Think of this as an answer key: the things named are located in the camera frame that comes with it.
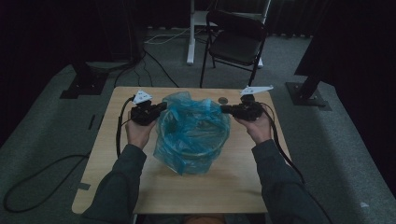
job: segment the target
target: black chair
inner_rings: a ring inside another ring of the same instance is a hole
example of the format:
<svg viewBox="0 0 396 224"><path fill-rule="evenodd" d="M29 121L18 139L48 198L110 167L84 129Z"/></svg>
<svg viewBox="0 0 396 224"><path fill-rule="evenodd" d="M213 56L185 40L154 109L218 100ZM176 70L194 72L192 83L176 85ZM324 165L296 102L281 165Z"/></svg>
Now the black chair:
<svg viewBox="0 0 396 224"><path fill-rule="evenodd" d="M216 30L219 30L218 33L212 29L211 23L217 25ZM205 46L200 88L202 88L204 81L208 52L212 56L213 67L216 67L215 62L218 62L250 71L251 75L248 82L250 86L256 76L262 48L267 36L264 24L249 17L212 10L206 15L206 30L208 38Z"/></svg>

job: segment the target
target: gray sleeve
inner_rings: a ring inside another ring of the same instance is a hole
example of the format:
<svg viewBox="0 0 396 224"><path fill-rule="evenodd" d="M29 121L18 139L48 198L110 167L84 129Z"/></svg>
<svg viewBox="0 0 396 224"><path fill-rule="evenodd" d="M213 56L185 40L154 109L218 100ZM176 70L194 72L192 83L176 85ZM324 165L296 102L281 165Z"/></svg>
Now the gray sleeve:
<svg viewBox="0 0 396 224"><path fill-rule="evenodd" d="M127 145L111 172L100 182L91 206L81 215L80 223L129 223L146 157L140 148Z"/></svg>
<svg viewBox="0 0 396 224"><path fill-rule="evenodd" d="M258 144L252 152L262 183L262 199L273 223L322 223L318 206L285 163L274 140Z"/></svg>

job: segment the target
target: handheld controller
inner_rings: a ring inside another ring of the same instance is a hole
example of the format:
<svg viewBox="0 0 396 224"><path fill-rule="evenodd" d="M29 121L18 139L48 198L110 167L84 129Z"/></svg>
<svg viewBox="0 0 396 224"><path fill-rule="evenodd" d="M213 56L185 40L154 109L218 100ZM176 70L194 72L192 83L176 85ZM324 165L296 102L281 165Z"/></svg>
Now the handheld controller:
<svg viewBox="0 0 396 224"><path fill-rule="evenodd" d="M242 104L239 105L221 105L221 112L247 121L256 120L264 112L262 104L255 101L253 94L243 95L241 101Z"/></svg>
<svg viewBox="0 0 396 224"><path fill-rule="evenodd" d="M142 126L147 126L158 118L166 107L166 102L157 105L152 105L150 100L139 103L131 109L131 120Z"/></svg>

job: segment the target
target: transparent plastic bag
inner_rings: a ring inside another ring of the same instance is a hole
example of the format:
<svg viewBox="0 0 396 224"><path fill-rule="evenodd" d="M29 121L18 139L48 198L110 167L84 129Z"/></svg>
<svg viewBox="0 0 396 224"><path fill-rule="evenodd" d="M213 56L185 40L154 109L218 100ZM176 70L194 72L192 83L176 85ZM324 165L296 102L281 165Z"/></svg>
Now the transparent plastic bag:
<svg viewBox="0 0 396 224"><path fill-rule="evenodd" d="M158 119L154 157L180 175L206 173L230 134L230 117L210 99L193 101L187 91L163 102L168 106Z"/></svg>

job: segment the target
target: small coin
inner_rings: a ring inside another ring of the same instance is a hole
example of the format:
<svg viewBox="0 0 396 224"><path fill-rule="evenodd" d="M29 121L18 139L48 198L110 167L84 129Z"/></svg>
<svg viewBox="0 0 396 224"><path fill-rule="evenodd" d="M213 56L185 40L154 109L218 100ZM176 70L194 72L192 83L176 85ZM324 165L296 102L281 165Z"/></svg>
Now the small coin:
<svg viewBox="0 0 396 224"><path fill-rule="evenodd" d="M227 105L228 104L228 100L225 97L220 97L219 98L219 104L221 105Z"/></svg>

